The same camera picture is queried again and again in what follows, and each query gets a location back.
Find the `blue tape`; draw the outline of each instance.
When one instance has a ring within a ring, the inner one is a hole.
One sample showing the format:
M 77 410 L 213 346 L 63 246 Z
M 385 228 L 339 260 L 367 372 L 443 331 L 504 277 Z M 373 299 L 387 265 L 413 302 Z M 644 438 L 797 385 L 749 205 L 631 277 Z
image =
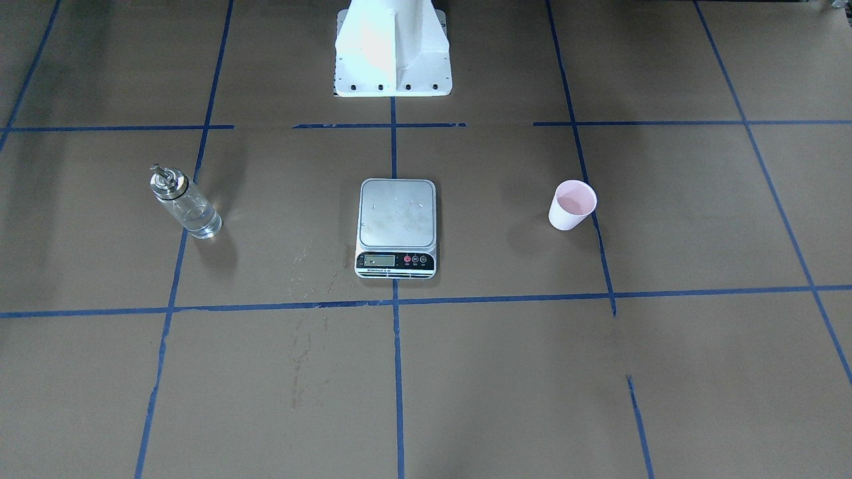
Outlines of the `blue tape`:
M 222 58 L 225 55 L 225 43 L 227 41 L 227 31 L 231 25 L 231 13 L 233 12 L 233 0 L 229 0 L 227 3 L 227 15 L 225 17 L 225 26 L 222 30 L 222 43 L 219 46 L 219 58 L 216 61 L 216 72 L 213 75 L 213 85 L 210 87 L 210 101 L 207 105 L 207 116 L 204 120 L 204 126 L 210 126 L 210 117 L 213 113 L 213 103 L 216 99 L 216 86 L 219 82 L 219 72 L 222 69 Z M 199 156 L 196 160 L 195 172 L 193 174 L 193 181 L 196 180 L 199 169 L 201 168 L 202 160 L 204 158 L 204 147 L 207 141 L 207 132 L 208 129 L 204 129 L 201 135 L 201 142 L 199 145 Z M 148 449 L 148 438 L 151 435 L 151 424 L 154 418 L 154 410 L 157 406 L 157 393 L 159 392 L 160 379 L 163 374 L 163 364 L 165 363 L 165 352 L 166 352 L 166 338 L 169 336 L 169 331 L 171 328 L 171 318 L 175 310 L 175 300 L 177 299 L 177 287 L 181 282 L 181 267 L 183 265 L 183 255 L 187 249 L 187 230 L 184 229 L 181 234 L 181 244 L 177 250 L 177 260 L 175 261 L 175 274 L 171 283 L 171 293 L 169 295 L 169 308 L 168 312 L 165 314 L 165 320 L 163 323 L 163 335 L 160 337 L 160 348 L 159 355 L 157 359 L 157 379 L 154 382 L 154 387 L 151 390 L 151 396 L 148 399 L 148 409 L 145 417 L 145 427 L 142 429 L 142 440 L 139 445 L 139 456 L 136 458 L 136 470 L 134 474 L 135 479 L 142 478 L 142 470 L 145 467 L 145 456 Z
M 396 178 L 396 98 L 393 96 L 390 97 L 390 177 Z
M 154 408 L 157 405 L 157 393 L 159 392 L 160 379 L 163 377 L 163 363 L 165 361 L 165 339 L 169 336 L 171 328 L 171 311 L 165 314 L 163 322 L 163 334 L 160 336 L 160 347 L 157 355 L 157 378 L 154 380 L 154 387 L 151 389 L 151 395 L 148 397 L 148 408 L 145 414 L 145 426 L 142 428 L 142 441 L 139 446 L 139 456 L 136 458 L 136 470 L 133 475 L 134 479 L 142 478 L 142 469 L 145 467 L 145 454 L 148 450 L 148 438 L 151 436 L 151 424 L 154 419 Z
M 11 133 L 42 133 L 52 131 L 150 131 L 150 130 L 233 130 L 232 124 L 144 124 L 122 126 L 26 126 L 10 128 Z
M 333 128 L 464 128 L 466 123 L 300 123 L 293 130 L 333 129 Z
M 157 356 L 157 378 L 154 381 L 154 387 L 151 389 L 151 395 L 148 398 L 148 408 L 145 415 L 145 427 L 142 428 L 142 440 L 139 445 L 139 456 L 136 458 L 135 479 L 142 478 L 142 469 L 145 467 L 145 454 L 148 449 L 148 438 L 151 436 L 151 424 L 154 420 L 154 408 L 157 406 L 157 393 L 159 392 L 160 378 L 163 375 L 163 364 L 165 361 L 165 340 L 169 336 L 171 328 L 171 316 L 175 307 L 177 298 L 177 285 L 181 281 L 181 267 L 183 265 L 183 253 L 187 249 L 187 230 L 183 230 L 181 234 L 181 244 L 177 249 L 177 259 L 175 261 L 175 273 L 172 276 L 171 292 L 169 294 L 169 307 L 166 310 L 165 320 L 163 322 L 163 334 L 160 336 L 159 353 Z
M 195 160 L 195 171 L 193 182 L 199 179 L 201 164 L 204 162 L 204 149 L 207 146 L 207 135 L 210 132 L 210 119 L 213 117 L 213 104 L 216 101 L 216 90 L 219 88 L 219 73 L 222 71 L 222 60 L 225 58 L 225 44 L 227 43 L 227 32 L 231 28 L 231 14 L 233 13 L 233 0 L 227 3 L 227 14 L 225 15 L 225 26 L 222 28 L 222 41 L 219 43 L 219 56 L 216 59 L 216 70 L 213 73 L 213 84 L 210 86 L 210 99 L 207 101 L 207 114 L 204 117 L 204 130 L 201 133 L 201 144 L 199 145 L 199 156 Z
M 326 301 L 311 303 L 262 303 L 262 304 L 222 304 L 199 306 L 175 306 L 175 312 L 182 311 L 275 311 L 278 309 L 327 309 L 327 308 L 359 308 L 364 306 L 389 306 L 389 299 L 374 299 L 363 301 Z
M 852 291 L 852 285 L 817 286 L 816 291 Z
M 111 316 L 111 315 L 156 315 L 168 308 L 119 308 L 119 309 L 64 309 L 56 311 L 10 311 L 0 313 L 2 318 L 55 318 L 61 316 Z
M 398 123 L 397 128 L 464 128 L 466 123 Z
M 748 120 L 749 124 L 852 124 L 852 120 Z
M 662 126 L 742 124 L 739 120 L 537 121 L 532 126 Z
M 400 341 L 400 281 L 394 280 L 394 369 L 396 378 L 396 475 L 406 477 L 405 428 L 402 412 L 402 345 Z
M 642 456 L 645 458 L 645 470 L 648 479 L 653 479 L 653 464 L 651 463 L 651 452 L 648 449 L 648 439 L 645 435 L 645 424 L 642 422 L 642 412 L 636 402 L 636 390 L 633 387 L 633 377 L 627 376 L 627 387 L 630 388 L 630 402 L 633 404 L 633 415 L 636 416 L 636 428 L 639 429 L 639 441 L 642 443 Z
M 322 128 L 390 128 L 390 123 L 300 123 L 293 130 L 310 130 Z
M 790 220 L 787 218 L 786 212 L 784 211 L 784 206 L 781 204 L 781 198 L 778 195 L 778 191 L 775 189 L 775 185 L 772 181 L 772 177 L 769 174 L 769 169 L 766 166 L 766 162 L 763 161 L 763 155 L 760 152 L 760 147 L 757 145 L 757 140 L 754 137 L 754 133 L 751 131 L 751 126 L 749 125 L 749 122 L 746 119 L 746 114 L 743 111 L 742 105 L 740 104 L 740 98 L 737 96 L 737 92 L 734 89 L 734 83 L 731 81 L 731 77 L 728 75 L 728 69 L 725 68 L 725 64 L 722 61 L 722 56 L 719 54 L 719 49 L 716 46 L 716 42 L 713 40 L 713 35 L 710 32 L 710 27 L 707 25 L 707 21 L 704 18 L 704 14 L 701 12 L 701 7 L 699 6 L 697 0 L 693 0 L 693 6 L 695 7 L 695 11 L 698 13 L 699 19 L 701 20 L 701 25 L 704 27 L 704 31 L 707 34 L 707 39 L 710 41 L 710 46 L 713 48 L 713 54 L 716 56 L 716 60 L 719 62 L 719 66 L 722 68 L 722 74 L 725 77 L 725 81 L 728 83 L 728 88 L 731 90 L 731 96 L 734 98 L 734 103 L 737 106 L 737 110 L 740 112 L 740 117 L 742 118 L 743 125 L 745 126 L 745 132 L 748 133 L 749 141 L 751 141 L 751 147 L 754 149 L 754 153 L 757 156 L 757 162 L 760 164 L 760 169 L 763 172 L 763 177 L 766 179 L 766 184 L 769 186 L 769 191 L 772 193 L 772 198 L 775 201 L 775 206 L 778 208 L 778 212 L 781 215 L 781 220 L 784 222 L 784 228 L 786 228 L 787 235 L 790 237 L 790 242 L 793 245 L 793 250 L 796 251 L 796 256 L 798 257 L 799 264 L 802 267 L 802 272 L 804 273 L 805 279 L 808 281 L 809 289 L 814 295 L 814 300 L 816 301 L 817 307 L 820 310 L 820 315 L 822 316 L 822 320 L 826 325 L 828 335 L 831 338 L 832 343 L 834 344 L 834 349 L 835 351 L 837 351 L 840 363 L 846 373 L 846 378 L 849 381 L 849 384 L 852 384 L 852 370 L 849 369 L 849 361 L 847 361 L 846 354 L 843 352 L 843 348 L 840 346 L 840 342 L 838 341 L 837 334 L 834 332 L 834 327 L 832 326 L 832 322 L 828 317 L 828 313 L 822 305 L 820 293 L 814 283 L 814 279 L 811 276 L 810 270 L 808 269 L 808 264 L 805 262 L 804 254 L 802 253 L 802 249 L 799 247 L 798 241 L 796 240 L 796 235 L 793 233 L 793 228 L 790 224 Z
M 776 286 L 767 288 L 725 288 L 717 290 L 679 290 L 679 291 L 629 291 L 616 292 L 616 297 L 677 297 L 677 296 L 718 296 L 738 294 L 769 294 L 782 292 L 808 292 L 810 286 Z
M 852 285 L 817 286 L 817 291 L 852 291 Z M 616 291 L 617 298 L 627 297 L 693 297 L 693 296 L 726 296 L 744 294 L 773 294 L 789 292 L 808 292 L 809 286 L 773 286 L 764 288 L 722 288 L 707 290 L 672 290 L 672 291 Z M 399 304 L 449 304 L 449 303 L 515 303 L 528 301 L 575 301 L 582 299 L 607 299 L 609 294 L 576 293 L 576 294 L 541 294 L 520 296 L 480 296 L 480 297 L 427 297 L 400 299 Z M 392 299 L 371 299 L 354 301 L 325 301 L 309 303 L 259 303 L 259 304 L 211 304 L 175 306 L 175 313 L 190 310 L 199 311 L 257 311 L 277 309 L 324 309 L 324 308 L 361 308 L 371 306 L 390 306 Z M 2 318 L 37 318 L 61 316 L 99 316 L 99 315 L 147 315 L 162 314 L 168 308 L 125 308 L 125 309 L 64 309 L 55 311 L 9 311 L 0 312 Z
M 400 304 L 451 304 L 451 303 L 519 303 L 525 301 L 572 301 L 577 299 L 607 299 L 609 293 L 590 292 L 579 294 L 539 294 L 526 296 L 479 296 L 479 297 L 413 297 L 401 299 Z
M 568 76 L 565 73 L 565 62 L 562 61 L 562 49 L 559 46 L 559 36 L 556 34 L 556 22 L 553 20 L 553 8 L 550 5 L 550 0 L 544 0 L 547 6 L 547 16 L 550 20 L 550 34 L 553 35 L 553 45 L 556 49 L 556 61 L 559 63 L 559 73 L 562 76 L 562 88 L 565 90 L 565 102 L 568 104 L 568 116 L 571 117 L 571 126 L 574 133 L 574 144 L 577 147 L 577 157 L 580 162 L 580 170 L 583 172 L 583 181 L 589 183 L 589 173 L 586 170 L 585 164 L 585 156 L 583 155 L 583 144 L 580 141 L 580 133 L 577 128 L 577 118 L 574 116 L 574 105 L 573 101 L 571 101 L 571 89 L 568 88 Z M 597 213 L 592 212 L 591 214 L 592 223 L 595 225 L 595 232 L 597 233 L 597 243 L 598 247 L 601 250 L 601 267 L 603 268 L 603 277 L 607 282 L 607 292 L 609 293 L 609 302 L 613 309 L 613 316 L 618 313 L 618 307 L 615 303 L 615 294 L 613 293 L 613 280 L 609 273 L 609 266 L 607 264 L 607 251 L 603 245 L 603 235 L 601 234 L 601 225 L 597 221 Z
M 42 35 L 42 41 L 38 44 L 36 56 L 32 59 L 30 69 L 26 71 L 26 77 L 24 77 L 24 84 L 20 87 L 20 92 L 18 92 L 18 98 L 14 102 L 14 107 L 12 107 L 12 113 L 9 115 L 9 121 L 6 122 L 6 129 L 3 130 L 3 135 L 0 136 L 0 152 L 2 152 L 3 147 L 6 146 L 6 140 L 9 138 L 9 129 L 12 128 L 12 125 L 14 125 L 14 121 L 18 118 L 18 113 L 20 113 L 20 107 L 24 103 L 24 96 L 26 95 L 26 90 L 30 88 L 32 76 L 36 72 L 38 62 L 42 59 L 42 53 L 44 53 L 44 45 L 47 44 L 48 38 L 50 37 L 50 32 L 53 31 L 53 26 L 56 22 L 56 15 L 59 13 L 60 5 L 62 5 L 62 0 L 56 0 L 56 3 L 54 3 L 53 11 L 50 12 L 50 20 L 48 20 L 47 27 L 44 28 L 44 34 Z

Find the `scale display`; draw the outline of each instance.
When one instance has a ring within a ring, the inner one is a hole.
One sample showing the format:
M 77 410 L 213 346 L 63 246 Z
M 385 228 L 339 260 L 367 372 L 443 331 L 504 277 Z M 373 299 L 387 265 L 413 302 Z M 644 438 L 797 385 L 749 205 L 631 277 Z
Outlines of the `scale display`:
M 355 273 L 362 278 L 428 279 L 437 270 L 435 185 L 370 178 L 361 184 Z

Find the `scale platform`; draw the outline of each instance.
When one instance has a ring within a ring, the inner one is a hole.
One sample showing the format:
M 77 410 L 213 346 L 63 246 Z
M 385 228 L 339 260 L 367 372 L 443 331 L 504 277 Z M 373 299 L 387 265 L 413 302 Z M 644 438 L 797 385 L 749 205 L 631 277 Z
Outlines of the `scale platform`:
M 438 269 L 435 184 L 370 178 L 361 183 L 355 274 L 426 280 Z

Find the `clear liquid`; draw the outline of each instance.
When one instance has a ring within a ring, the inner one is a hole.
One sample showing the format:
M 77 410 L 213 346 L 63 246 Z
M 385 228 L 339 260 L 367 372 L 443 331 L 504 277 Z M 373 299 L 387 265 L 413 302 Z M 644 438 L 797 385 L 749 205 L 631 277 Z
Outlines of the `clear liquid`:
M 192 236 L 200 239 L 209 238 L 222 229 L 222 217 L 211 205 L 194 206 L 181 222 Z

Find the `pink paper cup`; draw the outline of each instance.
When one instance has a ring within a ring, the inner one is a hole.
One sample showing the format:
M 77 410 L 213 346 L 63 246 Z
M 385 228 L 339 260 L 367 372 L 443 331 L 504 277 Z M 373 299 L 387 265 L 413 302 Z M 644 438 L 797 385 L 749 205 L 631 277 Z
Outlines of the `pink paper cup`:
M 550 203 L 550 224 L 567 231 L 583 221 L 597 206 L 597 195 L 591 186 L 580 180 L 562 182 Z

